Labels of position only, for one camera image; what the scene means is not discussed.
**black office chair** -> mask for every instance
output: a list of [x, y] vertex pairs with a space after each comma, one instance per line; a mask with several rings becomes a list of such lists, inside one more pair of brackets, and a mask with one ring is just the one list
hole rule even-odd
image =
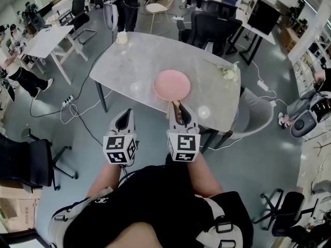
[[238, 7], [228, 5], [219, 1], [207, 0], [202, 10], [217, 15], [221, 19], [236, 18]]
[[51, 145], [46, 139], [18, 143], [0, 134], [0, 180], [21, 181], [31, 192], [50, 187], [53, 182], [54, 189], [59, 190], [60, 186], [55, 185], [54, 170], [71, 179], [78, 179], [77, 173], [71, 176], [56, 166], [66, 149], [71, 150], [71, 146], [63, 147], [52, 159]]
[[[63, 20], [67, 21], [67, 17], [69, 15], [71, 16], [71, 19], [68, 22], [65, 22], [65, 24], [73, 25], [73, 30], [70, 32], [70, 34], [75, 33], [74, 39], [77, 38], [78, 42], [82, 45], [86, 44], [96, 34], [96, 31], [93, 29], [85, 28], [77, 33], [77, 29], [89, 21], [89, 16], [85, 13], [85, 0], [72, 0], [71, 11], [62, 17], [60, 20], [61, 25], [63, 25]], [[84, 32], [91, 32], [92, 34], [82, 42], [79, 36]]]
[[187, 29], [182, 20], [177, 21], [179, 41], [205, 49], [209, 42], [213, 45], [213, 54], [222, 56], [227, 39], [242, 25], [235, 18], [220, 19], [209, 12], [195, 11], [191, 14], [192, 29]]
[[269, 230], [273, 221], [275, 221], [272, 230], [273, 235], [284, 236], [286, 230], [294, 226], [301, 219], [303, 214], [311, 213], [311, 216], [314, 215], [319, 200], [317, 199], [313, 208], [302, 211], [305, 196], [298, 192], [289, 192], [286, 194], [283, 204], [279, 209], [284, 191], [282, 189], [277, 189], [276, 191], [280, 193], [276, 206], [271, 203], [270, 199], [265, 194], [261, 194], [261, 197], [267, 201], [267, 204], [270, 207], [270, 213], [261, 219], [252, 222], [253, 224], [258, 224], [259, 222], [270, 218], [268, 226], [264, 227], [263, 230]]

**table leg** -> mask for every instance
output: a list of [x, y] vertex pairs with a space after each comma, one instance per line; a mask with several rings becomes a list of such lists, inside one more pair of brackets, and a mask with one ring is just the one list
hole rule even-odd
[[260, 44], [261, 44], [261, 42], [262, 42], [262, 39], [263, 39], [262, 37], [259, 37], [258, 42], [256, 43], [255, 48], [254, 48], [252, 54], [250, 55], [249, 59], [247, 59], [247, 58], [244, 56], [244, 54], [245, 54], [245, 53], [249, 53], [249, 50], [252, 48], [252, 45], [253, 45], [253, 41], [254, 41], [254, 39], [253, 39], [251, 45], [249, 46], [248, 50], [239, 52], [240, 56], [244, 59], [244, 61], [245, 61], [245, 63], [246, 63], [247, 65], [250, 65], [251, 62], [253, 61], [254, 56], [255, 56], [256, 52], [258, 51], [258, 48], [259, 48], [259, 46], [260, 46]]
[[39, 71], [40, 71], [42, 74], [45, 74], [45, 71], [43, 70], [42, 66], [39, 64], [38, 59], [35, 60], [35, 64], [36, 64], [36, 66], [38, 67]]
[[88, 58], [86, 57], [86, 55], [83, 53], [83, 51], [76, 45], [75, 41], [73, 40], [73, 38], [71, 38], [71, 36], [68, 34], [67, 35], [67, 39], [71, 42], [72, 46], [74, 47], [74, 49], [76, 50], [76, 52], [78, 52], [85, 61], [88, 61]]
[[232, 40], [232, 38], [234, 37], [235, 34], [233, 34], [228, 39], [228, 43], [230, 44], [230, 46], [229, 46], [227, 52], [225, 53], [226, 55], [233, 54], [233, 53], [236, 53], [238, 51], [238, 49], [236, 48], [235, 44], [236, 44], [238, 38], [240, 37], [240, 35], [243, 33], [243, 31], [244, 31], [244, 27], [241, 27], [240, 30], [239, 30], [239, 32], [238, 32], [238, 34], [237, 34], [237, 36], [234, 38], [233, 41], [231, 41], [231, 40]]
[[53, 58], [53, 60], [55, 61], [55, 64], [57, 65], [58, 69], [60, 70], [60, 72], [62, 73], [62, 75], [64, 76], [64, 78], [67, 80], [68, 84], [71, 85], [71, 80], [69, 79], [68, 75], [66, 74], [66, 72], [63, 70], [61, 63], [59, 62], [59, 60], [57, 59], [54, 51], [51, 52], [51, 56]]
[[100, 101], [101, 101], [101, 105], [103, 107], [103, 110], [107, 113], [108, 110], [107, 110], [107, 105], [106, 105], [106, 102], [104, 100], [104, 95], [103, 95], [103, 91], [102, 91], [102, 86], [99, 82], [95, 81], [95, 84], [97, 86], [97, 90], [98, 90], [98, 94], [99, 94], [99, 97], [100, 97]]
[[210, 132], [210, 135], [209, 135], [209, 137], [208, 137], [205, 145], [200, 150], [202, 154], [208, 149], [209, 145], [213, 142], [213, 140], [215, 139], [215, 137], [217, 136], [217, 134], [218, 134], [218, 130], [212, 130]]

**mesh chair back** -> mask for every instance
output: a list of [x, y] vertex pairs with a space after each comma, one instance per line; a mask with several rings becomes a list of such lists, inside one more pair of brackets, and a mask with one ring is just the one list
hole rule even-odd
[[17, 143], [0, 134], [0, 180], [30, 181], [29, 144]]
[[204, 49], [208, 42], [213, 42], [213, 54], [221, 56], [227, 39], [242, 25], [237, 19], [220, 19], [209, 12], [193, 12], [191, 15], [192, 31], [187, 44]]
[[71, 13], [74, 16], [77, 16], [81, 12], [84, 12], [84, 9], [85, 9], [85, 0], [72, 0]]
[[249, 122], [243, 132], [233, 131], [231, 139], [252, 135], [269, 125], [274, 117], [274, 108], [269, 101], [257, 97], [251, 90], [245, 88], [242, 96], [249, 106]]
[[207, 0], [203, 5], [203, 11], [216, 14], [217, 17], [222, 19], [235, 18], [237, 9], [236, 6], [214, 0]]

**concrete floor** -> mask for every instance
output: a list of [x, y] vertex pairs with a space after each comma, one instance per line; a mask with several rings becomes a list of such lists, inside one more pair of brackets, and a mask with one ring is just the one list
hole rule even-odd
[[[169, 13], [179, 16], [187, 13], [180, 10], [180, 0], [175, 0]], [[42, 75], [34, 69], [40, 78], [54, 78], [54, 85], [45, 93], [41, 93], [38, 100], [33, 101], [32, 114], [34, 116], [58, 111], [62, 102], [69, 96], [77, 97], [81, 85], [88, 75], [97, 56], [112, 43], [112, 35], [103, 22], [102, 9], [89, 13], [91, 20], [84, 26], [97, 30], [95, 37], [84, 46], [84, 53], [89, 57], [88, 62], [73, 52], [63, 64], [72, 85], [69, 86], [62, 74], [57, 69], [53, 60], [46, 58], [46, 74]], [[139, 13], [136, 32], [149, 33], [152, 17]], [[185, 21], [190, 21], [190, 16], [185, 16]], [[169, 32], [162, 36], [178, 39], [178, 31], [175, 23], [157, 23], [154, 25], [154, 33], [161, 33], [167, 29]], [[275, 30], [275, 38], [278, 41], [278, 33]], [[249, 42], [241, 37], [238, 43], [247, 47]], [[242, 84], [251, 89], [258, 96], [273, 96], [257, 86], [258, 73], [252, 64], [247, 66], [237, 54], [227, 56], [231, 62], [240, 61]], [[274, 46], [263, 40], [254, 59], [260, 69], [260, 76], [269, 86], [270, 90], [277, 93], [277, 98], [290, 104], [298, 98], [298, 90], [291, 64], [278, 45]], [[109, 89], [103, 89], [106, 95]], [[95, 83], [87, 79], [80, 98], [75, 101], [79, 111], [82, 112], [98, 101]], [[160, 165], [168, 153], [166, 143], [166, 130], [169, 123], [165, 114], [148, 106], [137, 103], [116, 92], [112, 92], [106, 99], [109, 112], [104, 113], [101, 105], [85, 113], [82, 118], [92, 134], [102, 140], [109, 122], [120, 111], [127, 108], [134, 109], [137, 135], [140, 140], [136, 162], [129, 171], [142, 168], [147, 165]], [[31, 117], [29, 108], [31, 97], [27, 92], [19, 89], [17, 99], [10, 105], [6, 112], [4, 123], [7, 135], [12, 140], [21, 141], [21, 131], [29, 126], [34, 135], [47, 138], [53, 143], [53, 155], [64, 145], [71, 145], [72, 151], [66, 151], [59, 166], [68, 172], [77, 171], [78, 180], [71, 180], [60, 174], [56, 174], [56, 181], [61, 184], [61, 190], [55, 192], [53, 188], [44, 188], [39, 202], [37, 216], [37, 230], [39, 234], [48, 240], [48, 223], [52, 214], [59, 208], [70, 205], [85, 197], [89, 186], [100, 172], [105, 163], [101, 146], [91, 138], [82, 122], [76, 118], [69, 124], [61, 123], [59, 113], [41, 118]], [[238, 191], [250, 216], [260, 215], [263, 204], [260, 200], [262, 192], [269, 192], [275, 188], [295, 190], [300, 167], [301, 141], [290, 136], [289, 132], [279, 128], [277, 115], [284, 111], [285, 106], [277, 101], [274, 121], [261, 132], [244, 138], [235, 145], [219, 151], [208, 150], [205, 158], [215, 177], [222, 183], [226, 191]], [[63, 119], [67, 121], [71, 114], [68, 109], [63, 112]], [[270, 247], [274, 237], [270, 232], [260, 230], [260, 225], [255, 226], [254, 247]]]

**harness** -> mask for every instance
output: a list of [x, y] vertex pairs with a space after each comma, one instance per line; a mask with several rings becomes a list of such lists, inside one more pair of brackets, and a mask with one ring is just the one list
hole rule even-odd
[[[99, 192], [97, 195], [77, 204], [72, 209], [67, 209], [54, 215], [49, 225], [51, 248], [64, 248], [64, 235], [73, 220], [91, 202], [102, 203], [105, 196], [113, 192], [111, 187]], [[214, 226], [208, 232], [202, 231], [196, 238], [205, 248], [243, 248], [242, 232], [226, 217], [223, 209], [213, 200], [204, 198], [213, 211]]]

